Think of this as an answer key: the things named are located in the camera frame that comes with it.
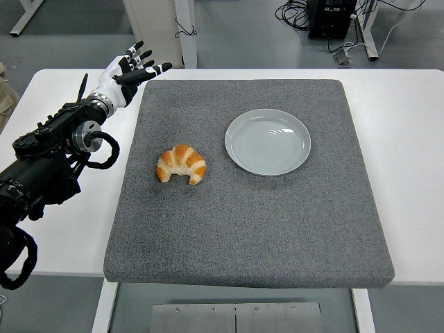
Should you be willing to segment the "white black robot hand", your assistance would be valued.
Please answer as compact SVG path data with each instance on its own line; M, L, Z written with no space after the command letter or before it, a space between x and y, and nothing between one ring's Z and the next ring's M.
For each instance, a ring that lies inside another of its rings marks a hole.
M123 55L118 55L101 74L98 87L87 97L88 101L102 105L108 117L128 106L142 83L172 68L170 62L157 65L148 60L151 50L139 53L143 45L138 41Z

